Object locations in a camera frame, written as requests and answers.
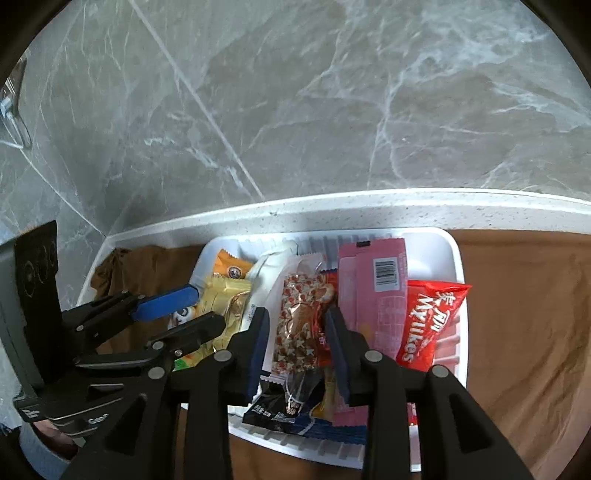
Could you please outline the person's left hand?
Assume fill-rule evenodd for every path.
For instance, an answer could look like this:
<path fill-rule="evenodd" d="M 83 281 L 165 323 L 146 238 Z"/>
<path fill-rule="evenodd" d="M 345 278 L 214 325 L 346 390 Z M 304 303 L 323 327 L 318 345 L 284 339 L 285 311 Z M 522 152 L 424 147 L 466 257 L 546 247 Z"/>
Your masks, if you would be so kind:
<path fill-rule="evenodd" d="M 74 445 L 74 441 L 68 435 L 61 432 L 49 420 L 34 422 L 33 427 L 41 436 L 46 438 L 52 445 L 57 445 L 60 447 Z"/>

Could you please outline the grey sleeve forearm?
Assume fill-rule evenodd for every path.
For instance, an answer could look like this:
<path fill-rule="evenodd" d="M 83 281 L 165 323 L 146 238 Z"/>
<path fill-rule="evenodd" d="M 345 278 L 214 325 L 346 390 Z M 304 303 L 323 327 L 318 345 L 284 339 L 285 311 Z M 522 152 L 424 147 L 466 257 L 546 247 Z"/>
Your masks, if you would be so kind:
<path fill-rule="evenodd" d="M 25 423 L 20 427 L 19 445 L 27 462 L 43 479 L 60 479 L 70 465 L 69 460 L 59 456 L 42 441 L 32 424 Z"/>

